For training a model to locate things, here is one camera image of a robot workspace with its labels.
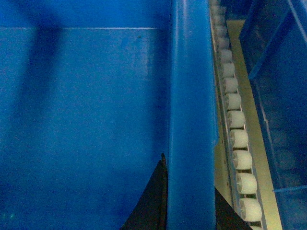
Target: blue surface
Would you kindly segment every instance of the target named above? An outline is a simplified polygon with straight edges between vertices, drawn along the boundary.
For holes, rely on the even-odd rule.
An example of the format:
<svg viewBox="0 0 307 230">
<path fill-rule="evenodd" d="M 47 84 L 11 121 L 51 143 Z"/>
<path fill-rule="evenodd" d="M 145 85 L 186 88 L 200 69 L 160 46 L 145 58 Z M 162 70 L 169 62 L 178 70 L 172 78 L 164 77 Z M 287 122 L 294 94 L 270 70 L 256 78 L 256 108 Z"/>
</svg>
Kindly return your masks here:
<svg viewBox="0 0 307 230">
<path fill-rule="evenodd" d="M 302 13 L 298 2 L 279 4 L 284 10 L 266 5 L 259 18 L 247 21 L 241 44 L 283 229 L 302 230 L 307 226 L 307 13 Z M 277 16 L 260 30 L 259 25 L 271 15 L 268 12 Z M 260 43 L 264 48 L 257 50 Z"/>
<path fill-rule="evenodd" d="M 173 2 L 168 229 L 215 229 L 217 142 L 213 57 L 205 1 Z"/>
<path fill-rule="evenodd" d="M 166 31 L 0 34 L 1 228 L 119 228 L 168 152 Z"/>
<path fill-rule="evenodd" d="M 208 2 L 170 4 L 1 4 L 0 229 L 118 229 L 162 152 L 168 229 L 215 229 Z"/>
<path fill-rule="evenodd" d="M 169 0 L 2 0 L 0 26 L 167 29 Z"/>
</svg>

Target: blue plastic crate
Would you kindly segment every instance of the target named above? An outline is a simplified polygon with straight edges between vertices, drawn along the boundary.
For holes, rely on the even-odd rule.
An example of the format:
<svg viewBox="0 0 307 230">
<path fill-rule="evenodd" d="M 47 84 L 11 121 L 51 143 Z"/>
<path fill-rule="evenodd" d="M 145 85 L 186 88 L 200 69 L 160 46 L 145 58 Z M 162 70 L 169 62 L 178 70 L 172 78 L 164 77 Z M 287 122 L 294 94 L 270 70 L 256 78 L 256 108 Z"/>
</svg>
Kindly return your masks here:
<svg viewBox="0 0 307 230">
<path fill-rule="evenodd" d="M 0 229 L 118 229 L 161 153 L 168 229 L 214 229 L 207 1 L 0 6 Z"/>
<path fill-rule="evenodd" d="M 307 226 L 307 11 L 254 1 L 240 35 L 284 230 Z"/>
</svg>

